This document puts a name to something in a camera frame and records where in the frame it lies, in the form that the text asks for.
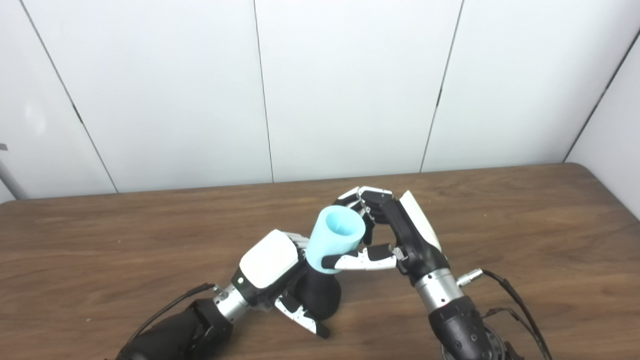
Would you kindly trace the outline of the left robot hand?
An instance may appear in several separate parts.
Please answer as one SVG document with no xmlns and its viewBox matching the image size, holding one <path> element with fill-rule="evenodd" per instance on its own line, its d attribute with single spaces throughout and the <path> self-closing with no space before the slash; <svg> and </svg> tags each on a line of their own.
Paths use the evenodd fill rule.
<svg viewBox="0 0 640 360">
<path fill-rule="evenodd" d="M 329 338 L 329 328 L 295 295 L 295 287 L 306 274 L 309 242 L 301 234 L 278 229 L 266 234 L 240 259 L 226 288 L 228 296 L 217 301 L 220 312 L 234 322 L 249 310 L 276 308 L 314 335 Z"/>
</svg>

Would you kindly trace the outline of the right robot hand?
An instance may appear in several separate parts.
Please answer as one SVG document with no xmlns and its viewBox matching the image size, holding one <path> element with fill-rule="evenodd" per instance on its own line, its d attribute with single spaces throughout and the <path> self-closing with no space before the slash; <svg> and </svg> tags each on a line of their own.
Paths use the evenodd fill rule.
<svg viewBox="0 0 640 360">
<path fill-rule="evenodd" d="M 450 262 L 443 254 L 423 210 L 411 192 L 395 197 L 386 189 L 357 186 L 341 194 L 334 205 L 354 210 L 364 221 L 364 248 L 324 255 L 321 269 L 327 271 L 382 271 L 396 268 L 415 285 L 436 271 L 448 271 Z M 373 245 L 373 230 L 377 225 L 391 228 L 395 244 Z"/>
</svg>

